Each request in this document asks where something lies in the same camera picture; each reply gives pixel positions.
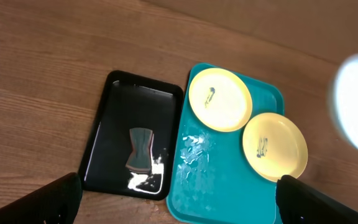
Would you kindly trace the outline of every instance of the yellow plate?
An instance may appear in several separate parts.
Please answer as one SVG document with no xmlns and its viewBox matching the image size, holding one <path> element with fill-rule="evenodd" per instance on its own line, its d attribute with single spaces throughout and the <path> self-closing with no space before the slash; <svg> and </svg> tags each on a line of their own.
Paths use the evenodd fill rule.
<svg viewBox="0 0 358 224">
<path fill-rule="evenodd" d="M 252 112 L 246 84 L 221 68 L 208 68 L 194 77 L 189 87 L 189 101 L 197 118 L 217 131 L 240 129 Z"/>
<path fill-rule="evenodd" d="M 262 177 L 277 182 L 283 175 L 298 178 L 308 162 L 308 148 L 292 121 L 275 113 L 252 118 L 242 137 L 249 164 Z"/>
</svg>

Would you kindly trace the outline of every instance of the brown wood tabletop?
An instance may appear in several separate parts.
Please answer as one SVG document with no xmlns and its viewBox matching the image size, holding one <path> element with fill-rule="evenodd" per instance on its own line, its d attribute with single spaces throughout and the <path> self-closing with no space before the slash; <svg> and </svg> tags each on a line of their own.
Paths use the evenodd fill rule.
<svg viewBox="0 0 358 224">
<path fill-rule="evenodd" d="M 308 143 L 300 180 L 358 211 L 358 151 L 326 106 L 339 59 L 321 58 L 140 0 L 0 0 L 0 207 L 78 170 L 111 70 L 185 88 L 208 62 L 275 85 Z M 95 192 L 75 221 L 176 222 L 165 201 Z"/>
</svg>

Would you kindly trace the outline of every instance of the teal tray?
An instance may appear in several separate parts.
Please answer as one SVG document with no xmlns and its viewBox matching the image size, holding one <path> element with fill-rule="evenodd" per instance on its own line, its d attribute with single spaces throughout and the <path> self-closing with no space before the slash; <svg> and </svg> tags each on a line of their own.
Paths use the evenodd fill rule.
<svg viewBox="0 0 358 224">
<path fill-rule="evenodd" d="M 212 130 L 191 109 L 189 85 L 196 74 L 207 68 L 216 66 L 199 63 L 190 72 L 167 197 L 168 209 L 176 219 L 190 223 L 282 223 L 275 203 L 276 183 L 258 175 L 243 153 L 244 128 L 230 133 Z M 251 117 L 265 112 L 284 115 L 284 100 L 278 89 L 234 74 L 250 91 Z"/>
</svg>

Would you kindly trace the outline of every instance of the tray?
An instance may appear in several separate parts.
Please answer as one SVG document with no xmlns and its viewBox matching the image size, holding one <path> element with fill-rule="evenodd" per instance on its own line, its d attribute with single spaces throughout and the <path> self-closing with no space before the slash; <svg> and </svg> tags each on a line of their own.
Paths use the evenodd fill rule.
<svg viewBox="0 0 358 224">
<path fill-rule="evenodd" d="M 111 72 L 78 171 L 83 189 L 164 199 L 170 187 L 182 104 L 179 86 Z M 152 133 L 152 144 L 134 149 L 132 137 L 140 129 Z"/>
<path fill-rule="evenodd" d="M 242 150 L 244 128 L 222 133 L 195 116 L 188 87 L 200 71 L 216 66 L 199 63 L 190 72 L 183 104 L 167 206 L 178 220 L 191 223 L 282 223 L 275 203 L 276 183 L 249 165 Z M 284 114 L 274 86 L 235 73 L 248 87 L 251 118 L 264 112 Z"/>
</svg>

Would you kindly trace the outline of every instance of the black rectangular tray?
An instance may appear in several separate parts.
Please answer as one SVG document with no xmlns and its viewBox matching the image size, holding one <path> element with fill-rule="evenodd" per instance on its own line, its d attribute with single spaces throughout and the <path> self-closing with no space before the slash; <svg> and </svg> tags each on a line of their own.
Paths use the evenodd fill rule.
<svg viewBox="0 0 358 224">
<path fill-rule="evenodd" d="M 170 189 L 183 90 L 176 85 L 113 71 L 106 80 L 78 171 L 84 190 L 164 199 Z M 129 130 L 152 130 L 151 169 L 134 172 Z"/>
</svg>

